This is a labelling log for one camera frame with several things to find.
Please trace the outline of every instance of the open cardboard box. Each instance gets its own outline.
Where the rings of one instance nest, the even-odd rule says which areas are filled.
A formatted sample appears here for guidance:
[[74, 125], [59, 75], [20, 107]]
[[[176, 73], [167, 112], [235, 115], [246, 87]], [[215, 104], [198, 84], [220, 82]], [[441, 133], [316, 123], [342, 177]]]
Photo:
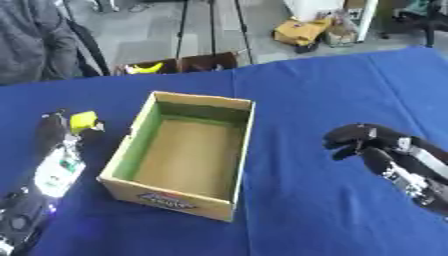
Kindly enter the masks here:
[[98, 180], [119, 200], [231, 221], [254, 109], [249, 100], [153, 92]]

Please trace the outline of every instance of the metal pole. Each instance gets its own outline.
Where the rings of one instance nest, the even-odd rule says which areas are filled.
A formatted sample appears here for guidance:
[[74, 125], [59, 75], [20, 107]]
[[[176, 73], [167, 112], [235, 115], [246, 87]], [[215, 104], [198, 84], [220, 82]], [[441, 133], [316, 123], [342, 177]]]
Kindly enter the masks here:
[[177, 50], [176, 50], [176, 60], [179, 59], [180, 50], [182, 48], [182, 40], [184, 38], [185, 31], [185, 20], [187, 19], [187, 11], [188, 11], [188, 2], [189, 0], [184, 0], [184, 8], [182, 10], [182, 20], [180, 22], [180, 30], [177, 33]]
[[212, 43], [212, 69], [216, 69], [216, 33], [215, 33], [215, 0], [209, 1], [210, 7], [210, 32]]
[[377, 6], [378, 0], [368, 0], [365, 4], [364, 14], [361, 18], [361, 25], [359, 25], [358, 42], [364, 42], [366, 39], [367, 32], [369, 32], [370, 24], [372, 23]]
[[244, 43], [247, 48], [247, 55], [249, 56], [250, 64], [254, 64], [254, 59], [252, 56], [252, 49], [250, 48], [249, 38], [247, 37], [247, 25], [244, 22], [243, 11], [241, 10], [241, 5], [239, 0], [235, 0], [236, 11], [238, 13], [238, 19], [240, 21], [241, 32], [243, 33]]

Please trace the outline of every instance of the chair leg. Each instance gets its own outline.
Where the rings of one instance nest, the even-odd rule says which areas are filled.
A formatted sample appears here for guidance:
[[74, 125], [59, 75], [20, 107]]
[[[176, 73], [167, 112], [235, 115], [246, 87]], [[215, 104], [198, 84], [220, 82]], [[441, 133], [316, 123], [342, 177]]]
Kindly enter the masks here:
[[434, 26], [433, 24], [427, 24], [423, 30], [426, 35], [426, 47], [432, 48], [434, 46]]

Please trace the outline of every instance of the table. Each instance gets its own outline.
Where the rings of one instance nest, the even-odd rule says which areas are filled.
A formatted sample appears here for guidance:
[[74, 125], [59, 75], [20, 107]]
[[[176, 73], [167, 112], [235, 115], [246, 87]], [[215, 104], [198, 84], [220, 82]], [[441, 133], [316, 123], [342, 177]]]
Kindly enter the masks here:
[[[371, 122], [448, 149], [448, 64], [409, 48], [236, 70], [135, 75], [0, 88], [0, 194], [35, 167], [33, 129], [59, 107], [95, 110], [102, 143], [32, 255], [444, 255], [448, 225], [361, 160], [335, 163], [334, 127]], [[257, 110], [235, 222], [112, 199], [95, 177], [152, 90], [252, 99]]]

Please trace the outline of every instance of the person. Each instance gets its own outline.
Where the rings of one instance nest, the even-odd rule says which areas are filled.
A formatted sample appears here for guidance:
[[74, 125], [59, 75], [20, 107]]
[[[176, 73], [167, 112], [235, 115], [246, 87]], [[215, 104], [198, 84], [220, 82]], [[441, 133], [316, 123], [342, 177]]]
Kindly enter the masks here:
[[0, 85], [77, 76], [77, 42], [52, 0], [0, 0]]

